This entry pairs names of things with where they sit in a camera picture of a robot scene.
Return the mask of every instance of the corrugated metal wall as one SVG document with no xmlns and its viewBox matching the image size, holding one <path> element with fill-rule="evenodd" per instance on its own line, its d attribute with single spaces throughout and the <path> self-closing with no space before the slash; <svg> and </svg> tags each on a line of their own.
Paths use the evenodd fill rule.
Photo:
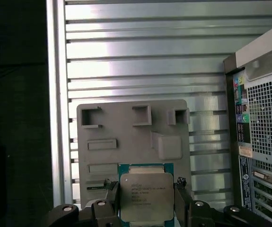
<svg viewBox="0 0 272 227">
<path fill-rule="evenodd" d="M 183 98 L 196 198 L 217 209 L 232 203 L 222 61 L 272 28 L 272 1 L 95 2 L 65 6 L 71 158 L 77 162 L 77 105 Z M 78 163 L 71 177 L 78 203 Z"/>
</svg>

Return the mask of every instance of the silver bolt head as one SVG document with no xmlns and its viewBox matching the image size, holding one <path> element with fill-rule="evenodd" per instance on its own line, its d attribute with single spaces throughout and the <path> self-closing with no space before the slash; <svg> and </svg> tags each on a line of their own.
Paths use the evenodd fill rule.
<svg viewBox="0 0 272 227">
<path fill-rule="evenodd" d="M 240 209 L 238 207 L 231 207 L 230 210 L 232 212 L 239 212 L 240 211 Z"/>
<path fill-rule="evenodd" d="M 196 205 L 197 205 L 198 207 L 202 207 L 202 206 L 204 205 L 204 203 L 201 202 L 201 201 L 197 201 L 197 202 L 196 202 Z"/>
<path fill-rule="evenodd" d="M 64 210 L 64 211 L 71 211 L 71 210 L 72 210 L 72 207 L 65 207 L 63 210 Z"/>
</svg>

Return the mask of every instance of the computer tower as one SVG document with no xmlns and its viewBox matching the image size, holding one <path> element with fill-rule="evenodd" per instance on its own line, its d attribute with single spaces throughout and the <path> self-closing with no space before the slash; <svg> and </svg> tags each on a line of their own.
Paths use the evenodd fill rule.
<svg viewBox="0 0 272 227">
<path fill-rule="evenodd" d="M 272 29 L 224 69 L 235 203 L 272 222 Z"/>
</svg>

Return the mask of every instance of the perforated metal panel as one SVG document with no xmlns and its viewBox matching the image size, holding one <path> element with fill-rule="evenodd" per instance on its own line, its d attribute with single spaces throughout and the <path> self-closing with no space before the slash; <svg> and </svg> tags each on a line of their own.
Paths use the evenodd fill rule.
<svg viewBox="0 0 272 227">
<path fill-rule="evenodd" d="M 248 98 L 253 152 L 272 156 L 272 81 L 250 87 Z"/>
<path fill-rule="evenodd" d="M 272 164 L 262 162 L 262 161 L 258 161 L 258 160 L 254 160 L 253 165 L 255 167 L 265 169 L 265 170 L 268 170 L 268 171 L 272 172 Z"/>
</svg>

